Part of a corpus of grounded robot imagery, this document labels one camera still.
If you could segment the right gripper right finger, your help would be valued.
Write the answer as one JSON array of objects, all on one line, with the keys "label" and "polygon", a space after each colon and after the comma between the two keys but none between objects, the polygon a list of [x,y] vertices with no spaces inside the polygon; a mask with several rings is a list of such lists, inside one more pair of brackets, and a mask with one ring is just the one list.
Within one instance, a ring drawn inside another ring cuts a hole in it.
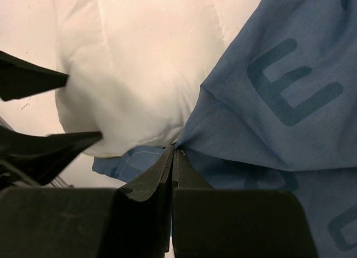
[{"label": "right gripper right finger", "polygon": [[305,212],[290,192],[214,189],[180,150],[172,163],[176,257],[317,257]]}]

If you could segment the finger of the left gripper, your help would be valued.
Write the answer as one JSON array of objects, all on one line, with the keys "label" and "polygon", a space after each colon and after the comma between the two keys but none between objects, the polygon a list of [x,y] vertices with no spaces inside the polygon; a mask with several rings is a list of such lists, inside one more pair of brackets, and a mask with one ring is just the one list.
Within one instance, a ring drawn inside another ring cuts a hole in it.
[{"label": "finger of the left gripper", "polygon": [[1,52],[1,100],[26,98],[66,86],[67,74]]},{"label": "finger of the left gripper", "polygon": [[30,136],[1,127],[1,187],[21,181],[52,182],[78,155],[102,139],[100,132]]}]

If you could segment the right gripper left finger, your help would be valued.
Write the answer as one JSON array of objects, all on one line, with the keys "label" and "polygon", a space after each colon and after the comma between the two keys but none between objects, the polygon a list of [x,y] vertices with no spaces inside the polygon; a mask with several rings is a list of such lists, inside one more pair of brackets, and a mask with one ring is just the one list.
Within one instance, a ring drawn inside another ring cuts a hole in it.
[{"label": "right gripper left finger", "polygon": [[118,189],[8,188],[2,257],[164,257],[170,248],[171,165],[165,148]]}]

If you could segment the white pillow yellow edge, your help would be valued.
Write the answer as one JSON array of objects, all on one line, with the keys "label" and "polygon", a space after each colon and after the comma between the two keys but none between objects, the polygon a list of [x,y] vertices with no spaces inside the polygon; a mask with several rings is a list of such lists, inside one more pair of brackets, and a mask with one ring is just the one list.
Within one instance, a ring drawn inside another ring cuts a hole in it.
[{"label": "white pillow yellow edge", "polygon": [[85,153],[119,157],[177,141],[200,84],[261,0],[53,0],[56,92],[66,132],[100,131]]}]

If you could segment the blue cartoon print pillowcase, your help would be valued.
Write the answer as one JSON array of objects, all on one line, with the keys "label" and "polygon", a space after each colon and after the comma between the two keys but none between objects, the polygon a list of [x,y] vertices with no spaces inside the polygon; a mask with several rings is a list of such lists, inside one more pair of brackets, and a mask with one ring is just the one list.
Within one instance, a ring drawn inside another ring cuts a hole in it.
[{"label": "blue cartoon print pillowcase", "polygon": [[292,193],[317,257],[355,257],[356,0],[262,0],[177,150],[214,189]]}]

